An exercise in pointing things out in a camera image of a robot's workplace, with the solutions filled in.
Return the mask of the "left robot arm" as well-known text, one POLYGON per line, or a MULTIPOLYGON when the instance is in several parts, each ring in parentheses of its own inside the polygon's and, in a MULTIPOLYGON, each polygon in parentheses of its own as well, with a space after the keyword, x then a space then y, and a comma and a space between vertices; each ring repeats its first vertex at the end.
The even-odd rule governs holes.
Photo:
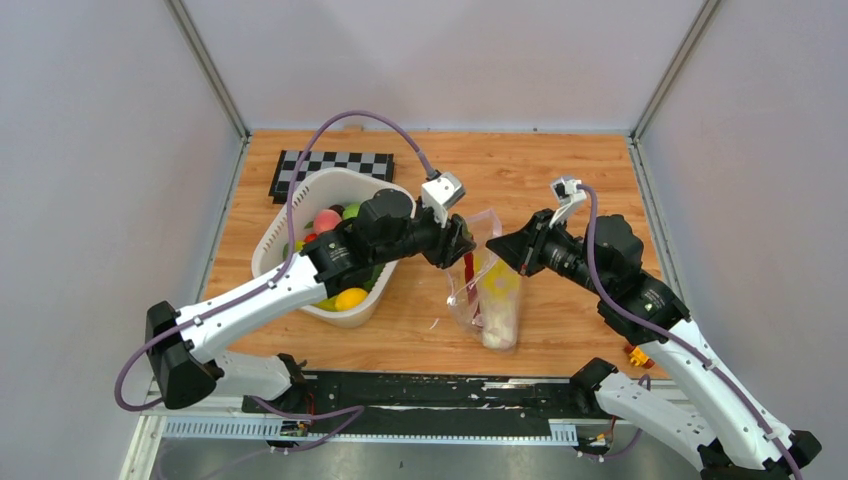
POLYGON ((423 185, 417 200, 382 189, 361 203, 356 217, 318 234, 265 275, 206 302, 151 306, 142 352, 161 404, 176 410, 205 399, 225 376, 215 359, 229 345, 292 310, 364 283, 380 264, 422 255, 437 268, 453 266, 475 248, 465 220, 448 212, 464 195, 463 187, 437 182, 423 185))

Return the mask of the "clear zip top bag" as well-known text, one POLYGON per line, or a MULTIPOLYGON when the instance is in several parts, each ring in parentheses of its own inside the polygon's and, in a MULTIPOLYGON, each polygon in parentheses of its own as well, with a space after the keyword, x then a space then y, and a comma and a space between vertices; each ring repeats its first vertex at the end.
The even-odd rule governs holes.
POLYGON ((485 348, 512 351, 519 336, 522 277, 486 248, 488 240, 503 234, 496 212, 487 209, 466 221, 477 247, 447 271, 446 304, 457 325, 485 348))

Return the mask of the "yellow napa cabbage toy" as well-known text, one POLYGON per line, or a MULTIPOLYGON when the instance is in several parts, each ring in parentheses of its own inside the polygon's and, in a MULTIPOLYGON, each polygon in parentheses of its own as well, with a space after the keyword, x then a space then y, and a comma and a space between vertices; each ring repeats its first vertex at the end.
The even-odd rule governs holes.
POLYGON ((474 263, 479 307, 472 324, 486 348, 512 350, 518 338, 521 277, 489 254, 475 254, 474 263))

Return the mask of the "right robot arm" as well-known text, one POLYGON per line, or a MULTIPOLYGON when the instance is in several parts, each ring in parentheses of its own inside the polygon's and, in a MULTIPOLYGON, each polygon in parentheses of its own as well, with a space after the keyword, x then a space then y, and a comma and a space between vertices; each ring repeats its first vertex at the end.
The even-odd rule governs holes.
POLYGON ((693 405, 682 409, 594 358, 571 378, 571 403, 584 417, 601 412, 631 422, 683 456, 703 479, 789 479, 821 452, 810 432, 791 430, 738 386, 703 338, 685 304, 642 267, 643 242, 621 215, 600 216, 592 239, 550 226, 549 209, 519 231, 490 239, 488 250, 525 276, 544 269, 594 291, 595 266, 609 302, 605 323, 668 373, 693 405))

